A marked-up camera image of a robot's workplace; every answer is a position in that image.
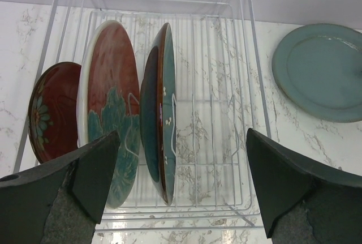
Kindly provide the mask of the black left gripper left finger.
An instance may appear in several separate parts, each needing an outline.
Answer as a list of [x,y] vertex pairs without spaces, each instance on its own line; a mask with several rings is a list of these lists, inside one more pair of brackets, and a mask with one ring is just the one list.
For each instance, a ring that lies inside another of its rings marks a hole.
[[113,131],[1,178],[1,243],[91,243],[104,212],[120,140]]

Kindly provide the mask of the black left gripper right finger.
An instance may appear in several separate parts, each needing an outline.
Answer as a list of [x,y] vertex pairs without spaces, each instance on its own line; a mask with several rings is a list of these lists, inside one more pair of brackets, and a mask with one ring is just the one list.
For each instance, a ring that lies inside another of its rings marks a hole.
[[273,243],[361,243],[361,176],[310,159],[248,129],[247,155]]

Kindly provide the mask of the grey-green plate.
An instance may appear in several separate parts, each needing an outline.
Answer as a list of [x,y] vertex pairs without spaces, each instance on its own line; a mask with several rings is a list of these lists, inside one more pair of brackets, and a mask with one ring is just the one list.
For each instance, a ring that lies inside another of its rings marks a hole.
[[279,42],[271,63],[278,88],[306,113],[361,121],[361,32],[329,23],[299,27]]

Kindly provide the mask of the dark teal flowered plate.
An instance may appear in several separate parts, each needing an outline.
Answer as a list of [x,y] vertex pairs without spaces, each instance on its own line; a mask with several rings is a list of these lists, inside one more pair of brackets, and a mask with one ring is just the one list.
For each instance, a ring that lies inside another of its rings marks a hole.
[[140,130],[151,179],[168,206],[175,189],[176,105],[173,36],[165,23],[153,41],[141,83]]

